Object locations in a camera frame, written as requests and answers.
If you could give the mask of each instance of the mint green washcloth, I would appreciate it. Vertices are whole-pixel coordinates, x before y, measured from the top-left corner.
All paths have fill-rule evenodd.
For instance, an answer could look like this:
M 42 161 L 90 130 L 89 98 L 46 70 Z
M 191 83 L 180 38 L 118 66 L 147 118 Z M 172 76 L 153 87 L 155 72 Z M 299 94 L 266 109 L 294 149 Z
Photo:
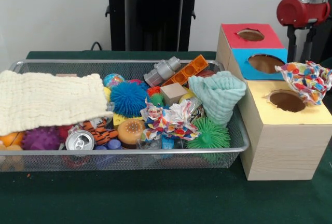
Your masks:
M 246 84 L 229 71 L 210 77 L 191 76 L 190 90 L 203 102 L 206 115 L 215 124 L 226 126 L 236 103 L 245 95 Z

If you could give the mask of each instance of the white wall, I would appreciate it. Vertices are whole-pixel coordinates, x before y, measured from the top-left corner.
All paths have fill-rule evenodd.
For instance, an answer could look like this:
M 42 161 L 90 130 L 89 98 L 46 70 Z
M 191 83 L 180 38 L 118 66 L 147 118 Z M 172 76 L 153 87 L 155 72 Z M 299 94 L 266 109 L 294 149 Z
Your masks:
M 270 23 L 286 45 L 276 19 L 280 0 L 196 0 L 190 50 L 216 50 L 219 25 Z M 0 0 L 0 70 L 30 50 L 86 50 L 99 41 L 110 48 L 108 0 Z

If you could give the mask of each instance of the black cable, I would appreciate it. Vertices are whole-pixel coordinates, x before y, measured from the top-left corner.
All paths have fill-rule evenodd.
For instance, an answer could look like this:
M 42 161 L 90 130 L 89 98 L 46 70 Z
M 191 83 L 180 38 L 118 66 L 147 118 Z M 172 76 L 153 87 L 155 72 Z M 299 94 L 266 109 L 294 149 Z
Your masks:
M 93 43 L 93 45 L 92 45 L 92 47 L 91 47 L 91 49 L 90 50 L 93 50 L 94 49 L 94 46 L 96 46 L 96 45 L 98 45 L 98 47 L 99 47 L 99 50 L 103 50 L 102 49 L 102 46 L 100 45 L 100 43 L 99 42 L 97 42 L 97 41 L 95 41 L 94 43 Z

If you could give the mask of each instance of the can pull tab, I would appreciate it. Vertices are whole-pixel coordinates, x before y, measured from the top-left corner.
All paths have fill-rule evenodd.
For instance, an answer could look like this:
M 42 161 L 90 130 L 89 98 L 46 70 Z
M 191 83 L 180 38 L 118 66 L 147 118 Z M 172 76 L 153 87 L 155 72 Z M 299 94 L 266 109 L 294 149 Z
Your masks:
M 83 150 L 84 144 L 85 144 L 84 140 L 81 137 L 78 137 L 74 149 Z

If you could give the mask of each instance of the pink box top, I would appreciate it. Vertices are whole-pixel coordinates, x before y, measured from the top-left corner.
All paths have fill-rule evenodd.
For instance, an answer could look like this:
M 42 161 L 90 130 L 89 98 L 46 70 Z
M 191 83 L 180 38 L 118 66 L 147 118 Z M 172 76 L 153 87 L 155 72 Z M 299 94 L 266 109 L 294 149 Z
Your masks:
M 233 49 L 283 49 L 284 45 L 268 24 L 241 23 L 222 24 L 222 28 Z

